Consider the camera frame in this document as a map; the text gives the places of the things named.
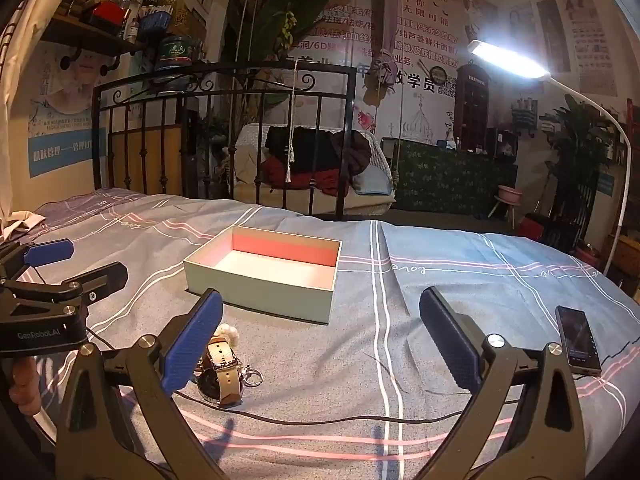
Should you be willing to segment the left human hand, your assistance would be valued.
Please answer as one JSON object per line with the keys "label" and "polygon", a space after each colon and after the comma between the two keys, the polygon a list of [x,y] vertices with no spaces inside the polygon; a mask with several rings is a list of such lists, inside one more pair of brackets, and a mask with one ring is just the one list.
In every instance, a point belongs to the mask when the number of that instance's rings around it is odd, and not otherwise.
{"label": "left human hand", "polygon": [[34,416],[41,410],[39,375],[33,356],[17,359],[12,365],[13,385],[9,390],[11,400],[26,416]]}

